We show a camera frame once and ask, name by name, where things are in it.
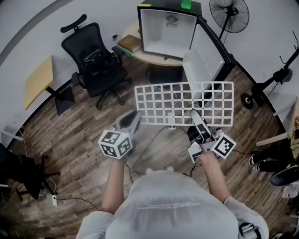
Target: black mesh chair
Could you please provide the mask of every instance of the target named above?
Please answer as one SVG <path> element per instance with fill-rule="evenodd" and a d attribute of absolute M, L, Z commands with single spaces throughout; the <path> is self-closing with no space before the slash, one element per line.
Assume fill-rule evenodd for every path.
<path fill-rule="evenodd" d="M 15 155 L 0 143 L 0 176 L 24 184 L 26 191 L 19 192 L 17 188 L 15 189 L 21 201 L 24 194 L 30 194 L 34 199 L 38 199 L 39 192 L 43 188 L 42 184 L 52 195 L 57 194 L 52 191 L 46 178 L 53 175 L 59 176 L 60 172 L 46 174 L 44 172 L 44 159 L 46 158 L 43 156 L 41 165 L 35 165 L 33 158 Z"/>
<path fill-rule="evenodd" d="M 126 78 L 128 72 L 122 67 L 121 56 L 124 52 L 117 47 L 112 48 L 115 53 L 110 53 L 106 49 L 97 23 L 94 22 L 79 28 L 78 25 L 84 22 L 86 18 L 87 16 L 83 14 L 71 25 L 60 29 L 62 33 L 70 30 L 75 31 L 61 43 L 62 48 L 72 57 L 78 66 L 79 73 L 75 72 L 72 75 L 72 83 L 73 85 L 79 84 L 84 89 L 87 89 L 90 97 L 100 96 L 96 103 L 98 110 L 102 108 L 103 98 L 108 92 L 112 92 L 117 97 L 119 103 L 124 105 L 125 102 L 114 90 L 114 87 L 119 83 L 128 82 L 130 84 L 132 82 L 131 78 Z M 97 49 L 102 52 L 104 60 L 109 62 L 105 72 L 100 76 L 95 76 L 84 61 L 87 56 Z"/>

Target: hand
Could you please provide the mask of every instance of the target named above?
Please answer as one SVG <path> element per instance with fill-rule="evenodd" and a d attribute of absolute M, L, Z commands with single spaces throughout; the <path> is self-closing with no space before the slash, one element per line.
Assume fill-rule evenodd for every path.
<path fill-rule="evenodd" d="M 218 163 L 216 154 L 213 151 L 204 152 L 201 156 L 199 156 L 199 159 L 202 162 L 202 164 L 213 163 L 213 162 Z"/>

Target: white lattice frame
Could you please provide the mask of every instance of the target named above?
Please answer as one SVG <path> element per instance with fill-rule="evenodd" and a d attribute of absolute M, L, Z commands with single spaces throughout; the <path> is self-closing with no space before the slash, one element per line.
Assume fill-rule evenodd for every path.
<path fill-rule="evenodd" d="M 212 94 L 211 98 L 203 98 L 207 92 Z M 142 124 L 191 126 L 193 122 L 190 110 L 196 109 L 210 127 L 233 125 L 233 82 L 181 82 L 136 86 L 135 99 L 137 110 L 142 113 Z"/>

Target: fan grille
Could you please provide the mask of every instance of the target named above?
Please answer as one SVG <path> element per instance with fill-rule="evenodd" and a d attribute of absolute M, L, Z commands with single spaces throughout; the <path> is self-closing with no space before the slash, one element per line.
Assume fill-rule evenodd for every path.
<path fill-rule="evenodd" d="M 228 16 L 225 11 L 227 7 L 236 9 L 238 13 L 229 17 L 224 30 L 230 33 L 243 31 L 249 22 L 248 7 L 243 0 L 210 0 L 211 14 L 215 22 L 221 28 L 224 27 L 225 20 Z"/>

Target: green bottle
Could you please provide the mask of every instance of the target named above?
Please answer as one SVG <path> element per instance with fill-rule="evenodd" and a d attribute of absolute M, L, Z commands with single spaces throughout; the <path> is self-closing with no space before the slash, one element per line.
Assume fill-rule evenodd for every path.
<path fill-rule="evenodd" d="M 192 0 L 182 0 L 181 7 L 183 9 L 190 10 L 191 9 L 191 1 Z"/>

